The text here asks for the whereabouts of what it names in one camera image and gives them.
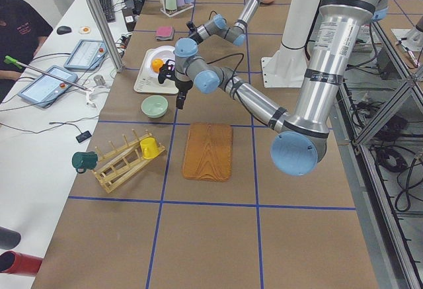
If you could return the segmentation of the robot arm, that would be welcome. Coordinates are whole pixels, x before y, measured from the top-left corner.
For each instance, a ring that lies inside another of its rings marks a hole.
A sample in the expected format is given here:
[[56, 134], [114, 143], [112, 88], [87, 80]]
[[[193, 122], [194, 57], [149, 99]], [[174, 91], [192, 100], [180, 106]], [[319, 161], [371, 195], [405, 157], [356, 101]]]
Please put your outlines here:
[[227, 20], [221, 14], [215, 15], [200, 26], [195, 26], [193, 22], [187, 22], [186, 25], [190, 29], [188, 37], [197, 44], [201, 44], [204, 40], [216, 35], [236, 46], [240, 46], [245, 41], [248, 24], [261, 2], [262, 0], [246, 0], [243, 10], [231, 26], [227, 24]]
[[289, 175], [310, 173], [324, 157], [329, 129], [327, 119], [344, 79], [360, 28], [382, 19], [387, 0], [292, 0], [280, 49], [262, 61], [263, 77], [273, 87], [300, 90], [292, 113], [257, 91], [228, 68], [212, 66], [198, 52], [211, 36], [241, 45], [247, 26], [262, 0], [247, 0], [229, 26], [221, 15], [177, 41], [176, 105], [182, 108], [191, 87], [209, 94], [217, 89], [239, 101], [259, 122], [277, 132], [271, 157]]

